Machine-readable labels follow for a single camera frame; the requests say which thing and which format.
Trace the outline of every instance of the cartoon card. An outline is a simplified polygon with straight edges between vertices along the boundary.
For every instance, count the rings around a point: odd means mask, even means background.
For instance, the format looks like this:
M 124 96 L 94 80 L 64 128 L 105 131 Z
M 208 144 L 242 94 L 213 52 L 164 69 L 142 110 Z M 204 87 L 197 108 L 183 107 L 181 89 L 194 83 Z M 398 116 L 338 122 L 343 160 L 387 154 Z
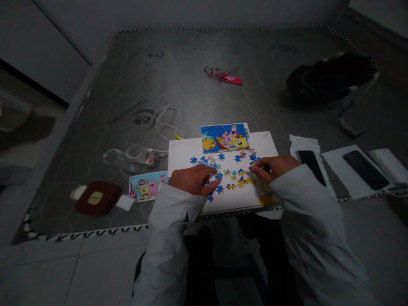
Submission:
M 247 123 L 207 125 L 201 127 L 203 153 L 249 150 Z
M 140 174 L 129 178 L 129 196 L 138 202 L 155 200 L 163 183 L 167 182 L 167 171 Z

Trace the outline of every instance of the patrick star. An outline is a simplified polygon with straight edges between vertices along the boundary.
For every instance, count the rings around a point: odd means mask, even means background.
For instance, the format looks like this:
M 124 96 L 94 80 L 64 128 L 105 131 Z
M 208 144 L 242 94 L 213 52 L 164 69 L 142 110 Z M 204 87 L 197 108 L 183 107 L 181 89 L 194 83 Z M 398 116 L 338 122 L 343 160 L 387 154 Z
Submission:
M 150 198 L 157 198 L 158 197 L 158 195 L 159 195 L 159 184 L 160 184 L 160 182 L 158 181 L 158 182 L 154 182 L 154 178 L 152 178 L 151 180 L 150 180 L 150 186 L 149 186 L 149 195 L 150 195 Z
M 231 133 L 228 134 L 227 131 L 222 135 L 224 141 L 222 142 L 223 146 L 230 148 L 234 144 L 234 137 L 237 136 L 237 125 L 231 126 Z

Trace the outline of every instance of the white charging cable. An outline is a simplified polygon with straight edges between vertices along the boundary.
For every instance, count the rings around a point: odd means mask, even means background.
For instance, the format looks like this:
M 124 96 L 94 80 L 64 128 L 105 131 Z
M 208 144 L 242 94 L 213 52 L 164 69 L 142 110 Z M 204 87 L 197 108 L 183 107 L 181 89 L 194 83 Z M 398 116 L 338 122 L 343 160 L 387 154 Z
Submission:
M 168 105 L 168 106 L 166 106 L 166 107 L 160 108 L 160 109 L 159 109 L 157 112 L 155 112 L 154 115 L 153 115 L 153 116 L 154 116 L 154 119 L 156 120 L 155 126 L 156 126 L 157 131 L 159 132 L 160 136 L 161 136 L 162 138 L 164 138 L 165 140 L 168 140 L 168 141 L 171 140 L 171 139 L 168 139 L 167 137 L 164 137 L 163 134 L 160 132 L 159 127 L 158 127 L 158 125 L 157 125 L 157 124 L 159 123 L 159 124 L 161 124 L 162 126 L 166 126 L 166 127 L 169 127 L 169 128 L 172 128 L 172 129 L 176 130 L 176 131 L 180 134 L 181 138 L 184 139 L 183 134 L 180 132 L 180 130 L 179 130 L 178 128 L 160 122 L 160 118 L 164 115 L 164 113 L 166 112 L 167 109 L 173 109 L 173 110 L 177 111 L 177 110 L 174 108 L 174 105 L 173 105 L 173 104 L 170 104 L 170 105 Z M 157 114 L 158 114 L 160 111 L 163 111 L 163 112 L 160 114 L 160 116 L 157 117 Z M 148 150 L 149 150 L 150 152 L 155 151 L 155 152 L 160 152 L 160 153 L 162 153 L 162 154 L 159 155 L 160 158 L 166 157 L 166 156 L 168 155 L 168 153 L 169 153 L 169 150 L 160 151 L 160 150 L 155 150 L 155 149 L 151 149 L 151 148 L 148 149 Z
M 170 105 L 168 105 L 168 106 L 166 106 L 166 107 L 164 107 L 164 108 L 160 108 L 157 112 L 154 113 L 154 119 L 156 119 L 156 123 L 155 123 L 155 124 L 156 124 L 157 131 L 159 132 L 160 136 L 163 137 L 165 140 L 168 140 L 168 141 L 171 140 L 171 139 L 168 139 L 168 138 L 164 137 L 163 134 L 160 132 L 159 127 L 157 126 L 157 124 L 159 123 L 159 124 L 161 124 L 162 126 L 167 126 L 167 127 L 169 127 L 169 128 L 172 128 L 172 129 L 176 130 L 177 132 L 180 133 L 180 136 L 181 136 L 182 138 L 184 138 L 183 134 L 180 132 L 180 130 L 179 130 L 178 128 L 176 128 L 176 127 L 174 127 L 174 126 L 171 126 L 171 125 L 165 125 L 165 124 L 163 124 L 163 123 L 160 122 L 159 119 L 164 115 L 164 113 L 166 112 L 166 110 L 169 109 L 169 108 L 170 108 L 170 109 L 173 109 L 173 110 L 176 110 L 176 109 L 174 108 L 174 105 L 173 105 L 173 104 L 170 104 Z M 160 112 L 160 111 L 163 111 L 162 114 L 161 114 L 159 117 L 156 117 L 157 113 Z

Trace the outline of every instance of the dark pants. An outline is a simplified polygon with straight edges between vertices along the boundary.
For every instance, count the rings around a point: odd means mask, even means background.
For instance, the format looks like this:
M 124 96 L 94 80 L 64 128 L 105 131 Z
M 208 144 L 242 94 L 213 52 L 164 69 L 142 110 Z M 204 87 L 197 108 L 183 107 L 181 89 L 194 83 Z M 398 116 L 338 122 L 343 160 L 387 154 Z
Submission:
M 238 219 L 245 237 L 257 239 L 261 245 L 259 252 L 268 272 L 268 301 L 271 305 L 301 305 L 295 270 L 288 261 L 283 244 L 281 221 L 269 220 L 255 213 L 241 215 Z M 185 242 L 189 252 L 185 305 L 218 305 L 215 279 L 222 268 L 214 267 L 211 231 L 203 227 L 198 235 L 185 237 Z M 136 267 L 135 280 L 140 273 L 142 257 Z M 248 274 L 247 270 L 237 269 Z

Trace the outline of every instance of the black phone screen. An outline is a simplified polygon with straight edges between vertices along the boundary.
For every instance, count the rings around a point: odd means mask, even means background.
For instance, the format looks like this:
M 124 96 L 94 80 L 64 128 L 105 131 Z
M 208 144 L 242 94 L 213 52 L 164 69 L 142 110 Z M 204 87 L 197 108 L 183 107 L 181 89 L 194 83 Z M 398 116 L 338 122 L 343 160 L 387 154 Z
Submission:
M 314 176 L 316 179 L 323 185 L 326 186 L 326 182 L 324 181 L 322 171 L 320 170 L 319 163 L 317 162 L 315 153 L 313 151 L 298 151 L 297 155 L 300 159 L 302 164 L 308 165 L 310 170 L 313 171 Z
M 383 189 L 389 181 L 359 151 L 352 151 L 343 156 L 346 162 L 373 190 Z

